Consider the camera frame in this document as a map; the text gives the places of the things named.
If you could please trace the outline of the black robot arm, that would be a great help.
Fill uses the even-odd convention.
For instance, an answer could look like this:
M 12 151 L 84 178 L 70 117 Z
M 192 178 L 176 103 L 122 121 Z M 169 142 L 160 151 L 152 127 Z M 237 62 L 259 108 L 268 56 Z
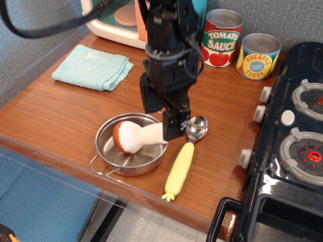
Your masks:
M 185 134 L 190 122 L 189 89 L 204 65 L 195 39 L 201 14 L 192 1 L 139 2 L 147 31 L 143 61 L 145 72 L 140 90 L 146 113 L 163 112 L 163 139 L 170 141 Z

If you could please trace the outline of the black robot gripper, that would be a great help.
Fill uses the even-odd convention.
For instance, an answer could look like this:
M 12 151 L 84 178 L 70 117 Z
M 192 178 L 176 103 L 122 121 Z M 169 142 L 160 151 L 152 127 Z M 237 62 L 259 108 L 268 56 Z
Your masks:
M 188 49 L 173 60 L 145 59 L 140 91 L 145 113 L 163 113 L 163 139 L 184 136 L 190 123 L 188 91 L 197 81 L 199 54 Z

